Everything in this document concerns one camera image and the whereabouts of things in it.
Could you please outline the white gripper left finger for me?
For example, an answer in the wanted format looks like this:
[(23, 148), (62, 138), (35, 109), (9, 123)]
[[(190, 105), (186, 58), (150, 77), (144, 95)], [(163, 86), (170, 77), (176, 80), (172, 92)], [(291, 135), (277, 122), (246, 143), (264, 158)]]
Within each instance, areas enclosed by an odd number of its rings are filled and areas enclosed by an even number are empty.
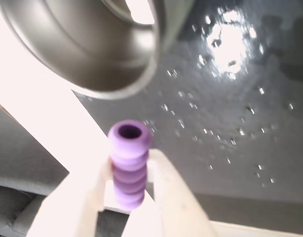
[(93, 237), (104, 210), (111, 161), (103, 159), (70, 174), (46, 197), (27, 232), (29, 237)]

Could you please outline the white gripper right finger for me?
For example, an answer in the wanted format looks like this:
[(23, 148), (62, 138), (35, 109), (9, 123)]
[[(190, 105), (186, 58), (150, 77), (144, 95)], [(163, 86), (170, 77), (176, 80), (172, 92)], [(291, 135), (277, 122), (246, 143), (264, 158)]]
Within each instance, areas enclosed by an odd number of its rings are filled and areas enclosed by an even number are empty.
[(154, 197), (145, 197), (126, 223), (124, 237), (215, 237), (216, 230), (175, 166), (151, 149), (148, 179)]

